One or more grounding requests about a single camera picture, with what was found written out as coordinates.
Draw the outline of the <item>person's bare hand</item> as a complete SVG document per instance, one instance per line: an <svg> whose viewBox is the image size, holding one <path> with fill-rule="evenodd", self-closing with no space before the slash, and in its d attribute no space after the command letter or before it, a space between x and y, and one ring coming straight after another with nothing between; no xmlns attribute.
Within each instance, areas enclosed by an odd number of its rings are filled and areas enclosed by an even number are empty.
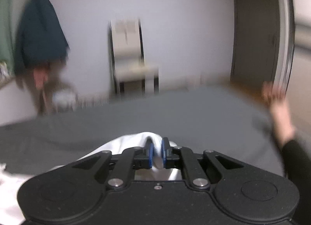
<svg viewBox="0 0 311 225"><path fill-rule="evenodd" d="M283 87L274 86L272 82L264 82L261 88L261 95L267 107L285 102L285 92Z"/></svg>

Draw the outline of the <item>black sleeved forearm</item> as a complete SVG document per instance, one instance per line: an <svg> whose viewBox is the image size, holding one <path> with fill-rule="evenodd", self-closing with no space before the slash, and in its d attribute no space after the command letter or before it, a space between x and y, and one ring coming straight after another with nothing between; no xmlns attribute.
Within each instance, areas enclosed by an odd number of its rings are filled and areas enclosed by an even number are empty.
<svg viewBox="0 0 311 225"><path fill-rule="evenodd" d="M269 110L288 179L299 190L299 204L293 219L297 224L310 224L310 157L296 140L287 101L274 100Z"/></svg>

